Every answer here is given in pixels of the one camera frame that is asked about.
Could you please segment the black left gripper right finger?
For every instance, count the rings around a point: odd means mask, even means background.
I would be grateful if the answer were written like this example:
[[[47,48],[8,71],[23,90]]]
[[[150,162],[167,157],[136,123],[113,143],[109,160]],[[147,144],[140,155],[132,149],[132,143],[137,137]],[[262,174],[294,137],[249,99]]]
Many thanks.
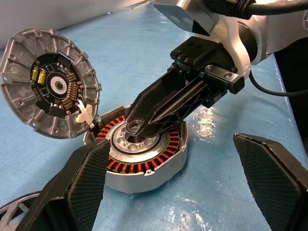
[[[308,169],[282,144],[235,133],[253,198],[272,231],[308,231]]]

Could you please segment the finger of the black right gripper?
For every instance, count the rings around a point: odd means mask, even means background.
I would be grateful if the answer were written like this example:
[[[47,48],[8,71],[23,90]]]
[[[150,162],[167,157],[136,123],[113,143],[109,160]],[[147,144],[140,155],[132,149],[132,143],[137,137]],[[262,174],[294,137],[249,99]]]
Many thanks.
[[[187,76],[188,73],[182,69],[169,70],[137,96],[129,108],[127,121],[139,119],[146,122],[148,118],[153,118],[155,122],[176,122],[187,117],[191,113],[189,107],[179,108],[182,112],[180,116],[167,114],[166,110],[157,112],[155,109],[185,87]]]
[[[166,110],[167,114],[175,114],[176,116],[180,116],[182,113],[179,108],[189,107],[192,112],[209,98],[210,91],[208,87],[208,83],[198,77],[185,85],[182,90],[176,93],[175,96],[172,96],[166,103],[163,102],[160,106],[157,105],[155,109],[157,112]],[[138,138],[148,138],[163,133],[183,120],[176,122],[155,122],[153,118],[148,118],[146,122],[141,121],[143,123],[136,132]]]

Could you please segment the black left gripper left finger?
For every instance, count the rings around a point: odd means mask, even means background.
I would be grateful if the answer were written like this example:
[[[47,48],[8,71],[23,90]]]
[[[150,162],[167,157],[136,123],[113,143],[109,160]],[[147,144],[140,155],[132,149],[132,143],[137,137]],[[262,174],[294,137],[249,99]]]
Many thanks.
[[[18,231],[91,231],[103,199],[110,141],[84,145],[43,188]]]

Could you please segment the grey motor housing copper windings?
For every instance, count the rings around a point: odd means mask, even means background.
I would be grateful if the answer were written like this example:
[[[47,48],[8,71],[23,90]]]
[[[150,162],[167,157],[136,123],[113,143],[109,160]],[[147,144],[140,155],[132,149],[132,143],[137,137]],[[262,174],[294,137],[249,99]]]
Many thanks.
[[[107,187],[125,193],[154,190],[183,168],[187,159],[188,126],[182,122],[159,135],[139,139],[126,130],[128,108],[120,106],[99,118],[98,133],[85,133],[84,144],[111,142]]]

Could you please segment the black spoked ring part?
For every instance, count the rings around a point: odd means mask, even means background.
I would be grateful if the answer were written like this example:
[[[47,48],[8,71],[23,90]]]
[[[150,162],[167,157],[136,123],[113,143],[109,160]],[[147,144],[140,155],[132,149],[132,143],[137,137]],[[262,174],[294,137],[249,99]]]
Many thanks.
[[[0,231],[15,231],[39,194],[28,193],[0,207]]]

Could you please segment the grey motor lid circuit board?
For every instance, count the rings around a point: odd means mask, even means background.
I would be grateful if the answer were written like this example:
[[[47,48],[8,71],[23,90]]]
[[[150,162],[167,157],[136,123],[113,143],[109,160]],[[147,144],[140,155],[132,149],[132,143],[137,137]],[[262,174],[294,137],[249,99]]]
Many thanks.
[[[88,55],[53,29],[28,28],[7,43],[3,96],[15,115],[54,139],[99,133],[101,84]]]

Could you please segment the blue table cover sheet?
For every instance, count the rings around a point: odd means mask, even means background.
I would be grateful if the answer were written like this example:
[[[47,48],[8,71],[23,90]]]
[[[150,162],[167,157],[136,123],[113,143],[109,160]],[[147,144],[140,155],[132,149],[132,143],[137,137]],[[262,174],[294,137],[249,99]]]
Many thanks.
[[[99,112],[129,105],[171,64],[189,38],[152,5],[68,27],[62,34],[88,56],[102,85]],[[159,188],[126,194],[105,188],[93,231],[271,231],[247,184],[235,133],[278,141],[304,166],[308,158],[289,101],[251,82],[212,108],[187,117],[185,166]],[[58,140],[23,124],[0,91],[0,207],[41,190],[83,144]]]

